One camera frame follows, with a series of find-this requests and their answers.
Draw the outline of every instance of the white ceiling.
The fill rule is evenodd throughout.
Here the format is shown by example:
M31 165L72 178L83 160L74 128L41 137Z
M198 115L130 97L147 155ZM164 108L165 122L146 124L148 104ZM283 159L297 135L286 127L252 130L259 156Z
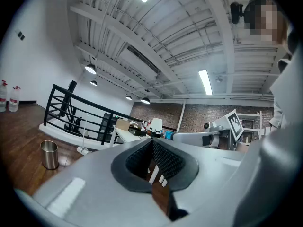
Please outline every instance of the white ceiling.
M276 76L270 73L284 52L251 38L243 18L231 23L230 3L245 7L249 0L72 1L69 13L77 14L79 29L75 50L83 65L98 67L100 80L138 97L204 98L198 71L207 69L214 98L273 100L269 86ZM129 45L160 70L153 80L119 56Z

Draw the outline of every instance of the silver cylindrical bin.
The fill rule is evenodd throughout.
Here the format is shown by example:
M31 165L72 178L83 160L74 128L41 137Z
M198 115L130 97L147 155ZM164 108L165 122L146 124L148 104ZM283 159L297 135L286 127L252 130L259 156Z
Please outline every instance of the silver cylindrical bin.
M42 152L42 164L46 169L54 170L58 167L58 146L50 141L45 140L40 144Z

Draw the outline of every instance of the wooden floor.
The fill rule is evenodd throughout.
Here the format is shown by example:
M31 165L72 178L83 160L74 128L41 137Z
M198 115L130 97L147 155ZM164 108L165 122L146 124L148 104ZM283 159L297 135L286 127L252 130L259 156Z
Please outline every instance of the wooden floor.
M17 112L8 110L0 113L0 153L13 187L29 195L49 178L75 162L82 155L76 146L54 139L39 130L45 109L37 104L20 105ZM52 140L58 145L59 167L47 170L41 163L40 143ZM150 166L151 173L155 163ZM169 187L162 187L158 182L160 174L153 184L153 198L159 207L167 213Z

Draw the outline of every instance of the water bottle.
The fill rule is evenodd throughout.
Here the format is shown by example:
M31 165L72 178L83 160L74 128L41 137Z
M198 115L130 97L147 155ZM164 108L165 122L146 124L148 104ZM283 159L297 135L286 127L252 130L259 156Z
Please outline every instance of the water bottle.
M20 89L18 86L13 87L9 100L9 110L16 112L19 108Z
M7 83L2 80L2 85L0 86L0 112L4 112L6 110L6 98L8 94L6 85Z

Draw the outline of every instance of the table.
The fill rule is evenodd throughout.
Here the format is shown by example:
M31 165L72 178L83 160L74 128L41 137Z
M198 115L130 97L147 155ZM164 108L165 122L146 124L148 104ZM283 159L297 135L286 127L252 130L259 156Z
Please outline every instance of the table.
M114 130L113 130L113 133L112 133L112 137L110 138L110 142L109 142L109 147L112 147L113 144L114 144L114 141L115 141L115 137L116 137L116 133L118 134L118 136L121 138L121 140L124 142L124 143L128 143L130 141L135 141L135 140L142 140L142 139L147 139L147 138L150 138L150 136L136 136L136 135L133 135L132 133L128 132L128 131L124 131L122 129L119 129L119 128L116 128L114 126ZM153 173L152 173L152 176L150 178L150 180L148 181L150 184L152 184L157 176L159 172L159 168L158 166L156 165ZM164 187L166 184L167 184L167 180L164 179L164 176L162 175L160 180L159 180L160 183L162 183L162 186Z

